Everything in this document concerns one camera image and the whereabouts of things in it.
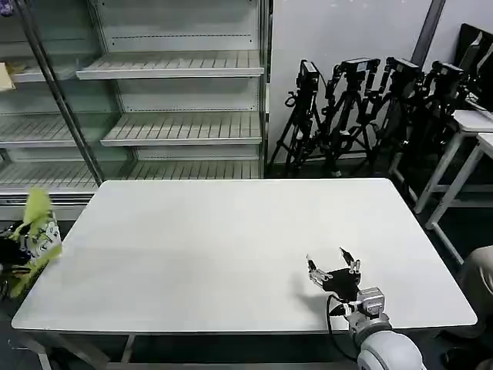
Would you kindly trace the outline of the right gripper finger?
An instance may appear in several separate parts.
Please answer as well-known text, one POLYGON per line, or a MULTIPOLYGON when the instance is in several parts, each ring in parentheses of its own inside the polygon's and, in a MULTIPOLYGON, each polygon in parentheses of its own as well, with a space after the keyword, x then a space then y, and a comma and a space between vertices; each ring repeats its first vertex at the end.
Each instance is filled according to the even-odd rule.
POLYGON ((325 283, 332 281, 334 276, 325 271, 322 271, 316 266, 313 259, 307 254, 307 267, 309 279, 319 288, 322 288, 325 283))
POLYGON ((343 259, 345 260, 347 266, 349 267, 350 274, 359 274, 361 269, 361 261, 359 259, 354 259, 350 252, 340 248, 343 259))

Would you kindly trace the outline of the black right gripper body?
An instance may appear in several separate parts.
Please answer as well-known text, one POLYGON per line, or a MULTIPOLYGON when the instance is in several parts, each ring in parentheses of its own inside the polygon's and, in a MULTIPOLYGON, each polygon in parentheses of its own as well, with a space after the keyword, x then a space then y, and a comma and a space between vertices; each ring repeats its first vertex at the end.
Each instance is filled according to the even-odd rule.
POLYGON ((342 301, 355 301, 359 292, 361 282, 360 272, 350 272, 349 268, 342 268, 327 273, 330 275, 322 283, 322 288, 326 292, 334 292, 342 301))

